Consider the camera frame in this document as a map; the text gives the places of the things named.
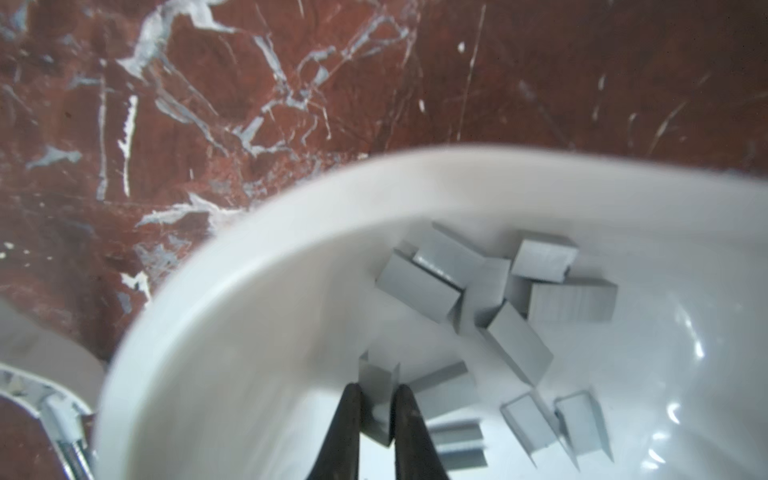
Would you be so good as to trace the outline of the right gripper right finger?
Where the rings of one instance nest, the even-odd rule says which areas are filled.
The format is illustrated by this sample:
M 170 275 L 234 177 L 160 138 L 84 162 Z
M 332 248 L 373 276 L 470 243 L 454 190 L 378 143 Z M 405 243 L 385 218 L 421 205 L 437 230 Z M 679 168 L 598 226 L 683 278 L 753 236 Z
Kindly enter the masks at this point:
M 397 480 L 449 479 L 408 385 L 399 385 L 394 394 L 392 437 Z

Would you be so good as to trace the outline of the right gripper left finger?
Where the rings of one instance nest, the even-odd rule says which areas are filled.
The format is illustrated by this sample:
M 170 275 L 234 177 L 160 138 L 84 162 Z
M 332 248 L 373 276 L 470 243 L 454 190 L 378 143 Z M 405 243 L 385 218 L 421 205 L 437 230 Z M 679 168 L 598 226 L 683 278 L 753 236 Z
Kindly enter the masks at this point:
M 363 394 L 358 383 L 347 384 L 308 480 L 357 480 Z

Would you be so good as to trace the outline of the small white stapler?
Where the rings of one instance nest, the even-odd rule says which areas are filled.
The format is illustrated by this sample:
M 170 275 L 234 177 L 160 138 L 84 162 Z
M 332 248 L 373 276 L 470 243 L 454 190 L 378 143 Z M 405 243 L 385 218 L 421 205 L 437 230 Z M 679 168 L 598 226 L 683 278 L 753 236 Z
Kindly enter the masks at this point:
M 1 396 L 39 421 L 68 479 L 95 478 L 82 423 L 86 412 L 73 398 L 4 364 Z

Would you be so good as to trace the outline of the white oval tray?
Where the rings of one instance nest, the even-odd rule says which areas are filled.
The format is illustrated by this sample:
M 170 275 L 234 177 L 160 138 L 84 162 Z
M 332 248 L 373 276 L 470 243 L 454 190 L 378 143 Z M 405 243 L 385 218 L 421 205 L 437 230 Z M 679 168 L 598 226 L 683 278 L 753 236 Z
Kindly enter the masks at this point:
M 96 475 L 303 479 L 352 382 L 363 479 L 395 382 L 452 479 L 763 479 L 767 185 L 456 147 L 291 188 L 131 328 Z

